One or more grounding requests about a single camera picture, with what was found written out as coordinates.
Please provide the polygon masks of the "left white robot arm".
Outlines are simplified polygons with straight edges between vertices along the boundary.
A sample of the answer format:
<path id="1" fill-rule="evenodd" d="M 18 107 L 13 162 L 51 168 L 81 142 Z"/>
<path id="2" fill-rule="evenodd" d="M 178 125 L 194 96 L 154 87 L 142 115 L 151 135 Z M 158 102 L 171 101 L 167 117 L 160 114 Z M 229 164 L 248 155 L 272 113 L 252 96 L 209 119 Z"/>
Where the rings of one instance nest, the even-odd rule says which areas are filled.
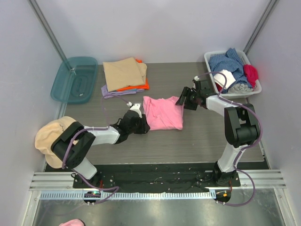
<path id="1" fill-rule="evenodd" d="M 96 167 L 86 158 L 95 145 L 120 144 L 131 134 L 146 134 L 150 127 L 145 114 L 128 110 L 123 118 L 108 127 L 84 127 L 73 122 L 51 145 L 51 151 L 64 163 L 64 167 L 79 173 L 88 187 L 99 185 Z"/>

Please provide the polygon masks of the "pink t shirt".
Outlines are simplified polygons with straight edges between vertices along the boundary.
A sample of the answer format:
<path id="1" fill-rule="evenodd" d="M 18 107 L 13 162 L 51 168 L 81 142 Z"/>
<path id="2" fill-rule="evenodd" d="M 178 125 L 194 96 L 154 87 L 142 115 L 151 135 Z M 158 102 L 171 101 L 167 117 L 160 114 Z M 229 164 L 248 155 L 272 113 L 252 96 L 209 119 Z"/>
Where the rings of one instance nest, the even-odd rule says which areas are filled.
<path id="1" fill-rule="evenodd" d="M 143 97 L 143 112 L 150 131 L 183 129 L 183 106 L 176 105 L 179 97 L 153 99 Z"/>

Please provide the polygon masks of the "orange t shirt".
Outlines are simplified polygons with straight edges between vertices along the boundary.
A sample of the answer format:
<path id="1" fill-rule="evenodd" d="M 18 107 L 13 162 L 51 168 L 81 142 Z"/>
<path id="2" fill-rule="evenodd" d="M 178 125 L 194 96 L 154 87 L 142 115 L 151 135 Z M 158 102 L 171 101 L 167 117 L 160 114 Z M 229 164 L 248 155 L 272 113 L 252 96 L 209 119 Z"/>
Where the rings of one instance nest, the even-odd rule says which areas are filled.
<path id="1" fill-rule="evenodd" d="M 140 72 L 142 74 L 142 79 L 144 81 L 143 85 L 139 85 L 139 86 L 128 86 L 122 89 L 118 89 L 118 92 L 122 92 L 122 91 L 128 91 L 130 89 L 146 89 L 148 90 L 150 88 L 149 83 L 148 83 L 148 79 L 146 78 L 146 72 L 147 72 L 147 65 L 145 63 L 143 63 L 142 60 L 136 59 L 136 62 L 138 63 Z"/>

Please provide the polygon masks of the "lavender t shirt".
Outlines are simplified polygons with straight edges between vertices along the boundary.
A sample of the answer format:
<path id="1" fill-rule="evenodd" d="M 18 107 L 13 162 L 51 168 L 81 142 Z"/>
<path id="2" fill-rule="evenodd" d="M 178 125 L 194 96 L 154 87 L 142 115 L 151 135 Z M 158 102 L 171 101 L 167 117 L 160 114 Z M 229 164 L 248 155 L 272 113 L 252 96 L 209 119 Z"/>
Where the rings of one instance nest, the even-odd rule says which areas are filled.
<path id="1" fill-rule="evenodd" d="M 144 91 L 144 89 L 140 89 L 137 92 L 125 92 L 125 91 L 111 91 L 111 92 L 109 92 L 108 89 L 107 89 L 107 85 L 104 85 L 104 86 L 101 87 L 102 96 L 105 99 L 116 97 L 116 96 L 136 94 L 136 93 L 143 92 L 143 91 Z"/>

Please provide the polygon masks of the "beige t shirt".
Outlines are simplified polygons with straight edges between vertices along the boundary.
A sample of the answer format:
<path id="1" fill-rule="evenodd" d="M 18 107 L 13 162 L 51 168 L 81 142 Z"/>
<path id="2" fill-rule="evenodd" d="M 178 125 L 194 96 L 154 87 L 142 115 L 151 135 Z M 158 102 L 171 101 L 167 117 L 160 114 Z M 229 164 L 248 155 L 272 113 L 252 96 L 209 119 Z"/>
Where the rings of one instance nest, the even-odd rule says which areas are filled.
<path id="1" fill-rule="evenodd" d="M 103 70 L 109 92 L 146 83 L 147 65 L 130 57 L 116 62 L 103 62 Z"/>

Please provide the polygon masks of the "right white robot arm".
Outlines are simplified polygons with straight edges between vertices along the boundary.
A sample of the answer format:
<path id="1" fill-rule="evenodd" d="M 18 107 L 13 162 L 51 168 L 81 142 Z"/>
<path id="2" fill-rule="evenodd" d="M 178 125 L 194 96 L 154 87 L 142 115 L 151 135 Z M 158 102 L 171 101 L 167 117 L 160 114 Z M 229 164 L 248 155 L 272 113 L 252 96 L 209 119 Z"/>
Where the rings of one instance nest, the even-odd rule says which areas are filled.
<path id="1" fill-rule="evenodd" d="M 261 138 L 261 128 L 254 106 L 227 100 L 209 88 L 206 81 L 193 80 L 194 87 L 184 87 L 176 105 L 196 110 L 198 106 L 214 111 L 224 118 L 227 140 L 221 158 L 214 164 L 213 182 L 218 186 L 235 178 L 237 163 L 247 148 Z"/>

